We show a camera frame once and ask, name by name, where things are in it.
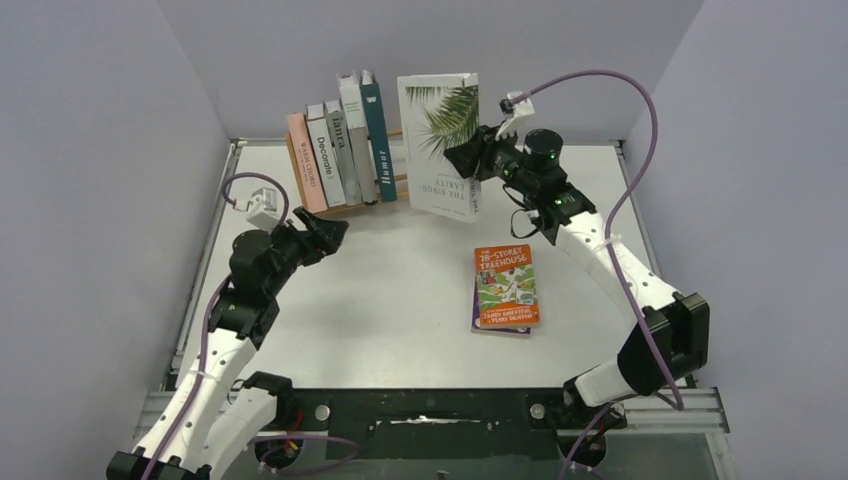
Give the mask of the teal book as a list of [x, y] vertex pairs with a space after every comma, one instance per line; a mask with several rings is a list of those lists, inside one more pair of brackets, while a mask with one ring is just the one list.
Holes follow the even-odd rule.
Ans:
[[381, 199], [394, 202], [398, 195], [384, 106], [379, 83], [371, 70], [361, 71], [360, 92]]

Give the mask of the white booklet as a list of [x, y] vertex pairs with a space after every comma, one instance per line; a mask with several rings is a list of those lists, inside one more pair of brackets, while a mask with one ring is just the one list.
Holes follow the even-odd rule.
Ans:
[[479, 126], [478, 76], [400, 76], [397, 90], [411, 208], [477, 222], [480, 182], [461, 177], [444, 153], [470, 140]]

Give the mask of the purple book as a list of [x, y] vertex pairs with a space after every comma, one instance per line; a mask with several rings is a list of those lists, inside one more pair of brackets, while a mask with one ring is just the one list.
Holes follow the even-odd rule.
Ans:
[[486, 333], [486, 334], [499, 334], [499, 335], [509, 335], [515, 337], [529, 337], [532, 333], [532, 329], [529, 327], [521, 327], [521, 328], [482, 328], [480, 321], [480, 302], [479, 302], [479, 289], [474, 287], [474, 296], [472, 303], [472, 317], [470, 321], [470, 328], [472, 332], [475, 333]]

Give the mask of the orange Treehouse book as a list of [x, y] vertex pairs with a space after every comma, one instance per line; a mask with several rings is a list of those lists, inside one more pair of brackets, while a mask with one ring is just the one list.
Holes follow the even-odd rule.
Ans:
[[537, 327], [541, 317], [531, 247], [479, 247], [474, 260], [481, 327]]

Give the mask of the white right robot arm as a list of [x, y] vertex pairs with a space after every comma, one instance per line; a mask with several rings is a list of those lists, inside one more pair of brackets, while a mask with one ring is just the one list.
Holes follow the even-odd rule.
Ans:
[[561, 167], [563, 140], [536, 129], [517, 147], [516, 135], [500, 138], [483, 126], [465, 143], [444, 152], [463, 179], [498, 178], [518, 193], [536, 232], [575, 260], [621, 312], [628, 336], [607, 360], [566, 382], [564, 417], [590, 425], [602, 405], [650, 396], [702, 368], [708, 360], [710, 307], [699, 294], [685, 295], [643, 264], [607, 225], [589, 198]]

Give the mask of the pink Warm Chord book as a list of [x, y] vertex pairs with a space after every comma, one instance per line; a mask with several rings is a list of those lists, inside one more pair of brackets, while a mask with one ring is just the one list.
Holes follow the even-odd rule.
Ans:
[[289, 114], [286, 120], [289, 128], [290, 146], [297, 162], [303, 206], [313, 213], [326, 211], [328, 203], [317, 170], [317, 162], [305, 114], [302, 112]]

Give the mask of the wooden book rack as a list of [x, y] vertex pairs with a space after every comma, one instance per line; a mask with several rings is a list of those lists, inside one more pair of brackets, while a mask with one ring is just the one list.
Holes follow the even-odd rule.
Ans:
[[323, 118], [310, 123], [300, 113], [288, 120], [292, 130], [286, 134], [286, 144], [302, 207], [320, 213], [380, 201], [378, 190], [373, 198], [366, 198], [360, 185], [365, 178], [376, 188], [382, 186], [371, 176], [379, 162], [371, 159], [375, 150], [369, 140], [363, 150], [365, 162], [357, 167], [346, 127], [334, 128]]

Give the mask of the grey magazine-style book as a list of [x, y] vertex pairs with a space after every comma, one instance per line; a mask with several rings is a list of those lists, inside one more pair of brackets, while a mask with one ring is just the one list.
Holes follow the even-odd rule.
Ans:
[[338, 172], [342, 181], [347, 206], [363, 202], [358, 176], [350, 146], [347, 123], [339, 99], [324, 103], [325, 118], [330, 139], [335, 149]]

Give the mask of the large grey white book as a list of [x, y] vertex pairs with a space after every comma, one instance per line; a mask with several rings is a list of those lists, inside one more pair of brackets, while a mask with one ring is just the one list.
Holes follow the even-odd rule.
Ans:
[[378, 200], [377, 186], [369, 150], [360, 82], [356, 73], [350, 72], [338, 75], [337, 84], [363, 203], [374, 205]]

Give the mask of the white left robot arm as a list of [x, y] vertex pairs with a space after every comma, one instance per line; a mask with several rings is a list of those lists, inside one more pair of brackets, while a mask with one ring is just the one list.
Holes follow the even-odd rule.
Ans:
[[199, 351], [168, 405], [129, 452], [112, 457], [109, 479], [219, 479], [264, 427], [288, 426], [290, 379], [256, 372], [223, 406], [279, 315], [277, 297], [296, 270], [335, 254], [350, 227], [302, 207], [301, 221], [248, 230], [232, 243], [229, 274], [201, 323]]

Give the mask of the brown Decorate Furniture book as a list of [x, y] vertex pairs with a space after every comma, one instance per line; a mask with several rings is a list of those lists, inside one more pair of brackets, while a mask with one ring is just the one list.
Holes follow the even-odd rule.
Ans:
[[338, 171], [334, 147], [329, 135], [323, 103], [307, 106], [306, 123], [318, 171], [321, 175], [327, 205], [329, 208], [343, 206], [346, 204], [346, 197]]

